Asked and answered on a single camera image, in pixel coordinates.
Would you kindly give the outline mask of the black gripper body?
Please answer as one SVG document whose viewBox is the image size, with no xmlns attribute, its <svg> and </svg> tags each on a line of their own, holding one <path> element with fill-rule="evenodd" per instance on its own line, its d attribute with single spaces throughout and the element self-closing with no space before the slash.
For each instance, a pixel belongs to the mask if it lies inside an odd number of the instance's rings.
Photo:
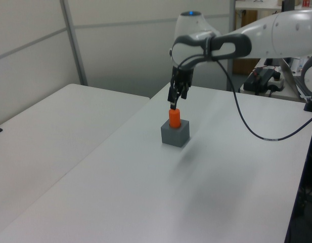
<svg viewBox="0 0 312 243">
<path fill-rule="evenodd" d="M 192 85 L 193 73 L 194 69 L 181 70 L 173 67 L 171 85 L 188 85 L 190 87 Z"/>
</svg>

